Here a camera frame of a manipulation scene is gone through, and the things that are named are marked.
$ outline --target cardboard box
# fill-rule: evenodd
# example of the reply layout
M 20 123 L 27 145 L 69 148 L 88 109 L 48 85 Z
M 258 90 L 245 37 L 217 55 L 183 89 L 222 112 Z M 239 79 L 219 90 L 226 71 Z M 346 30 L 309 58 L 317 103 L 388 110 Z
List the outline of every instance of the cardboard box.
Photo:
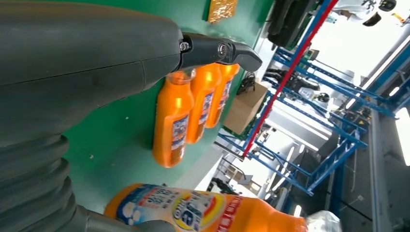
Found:
M 266 87 L 255 83 L 255 91 L 249 88 L 248 92 L 236 95 L 223 125 L 237 134 L 242 134 L 258 112 L 267 90 Z

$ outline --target plastic bag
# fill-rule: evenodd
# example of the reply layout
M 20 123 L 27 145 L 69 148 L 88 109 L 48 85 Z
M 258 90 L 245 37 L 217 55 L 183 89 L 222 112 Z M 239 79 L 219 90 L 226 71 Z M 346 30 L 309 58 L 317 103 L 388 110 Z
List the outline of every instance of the plastic bag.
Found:
M 234 16 L 237 4 L 238 0 L 211 0 L 208 22 L 218 23 L 224 18 Z
M 308 232 L 342 232 L 340 219 L 329 211 L 320 211 L 306 218 Z

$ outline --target yellow package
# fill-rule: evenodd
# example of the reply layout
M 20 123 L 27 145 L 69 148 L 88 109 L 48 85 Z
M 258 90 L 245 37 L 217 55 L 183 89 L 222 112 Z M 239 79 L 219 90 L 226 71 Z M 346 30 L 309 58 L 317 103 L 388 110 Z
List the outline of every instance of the yellow package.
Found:
M 208 22 L 218 23 L 224 18 L 234 16 L 237 4 L 238 0 L 211 0 Z

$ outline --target robotic arm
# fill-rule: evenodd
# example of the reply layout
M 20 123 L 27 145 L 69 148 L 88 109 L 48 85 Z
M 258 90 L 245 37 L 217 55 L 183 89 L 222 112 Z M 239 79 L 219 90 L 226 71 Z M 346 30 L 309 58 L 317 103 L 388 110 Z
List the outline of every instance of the robotic arm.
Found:
M 128 227 L 78 206 L 61 134 L 170 72 L 213 62 L 252 72 L 258 55 L 125 9 L 19 1 L 0 9 L 0 231 L 174 231 L 163 221 Z

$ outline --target bottle label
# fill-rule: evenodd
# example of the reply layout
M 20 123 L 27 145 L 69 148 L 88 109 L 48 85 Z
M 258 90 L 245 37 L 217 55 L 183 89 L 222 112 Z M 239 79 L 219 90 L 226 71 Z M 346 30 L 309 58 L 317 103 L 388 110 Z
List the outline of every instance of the bottle label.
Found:
M 188 115 L 182 119 L 175 121 L 172 125 L 172 146 L 171 150 L 176 150 L 185 144 L 185 136 L 187 135 Z
M 242 200 L 233 195 L 142 185 L 121 202 L 117 219 L 127 225 L 166 220 L 180 232 L 227 232 Z
M 229 89 L 231 88 L 232 81 L 228 81 L 225 85 L 225 89 L 223 90 L 222 98 L 219 102 L 219 108 L 222 108 L 229 97 Z
M 208 119 L 209 108 L 211 107 L 213 96 L 214 96 L 214 93 L 210 93 L 206 95 L 204 98 L 204 104 L 202 105 L 202 113 L 201 113 L 201 117 L 199 118 L 199 123 L 198 123 L 199 125 L 205 123 L 206 120 Z

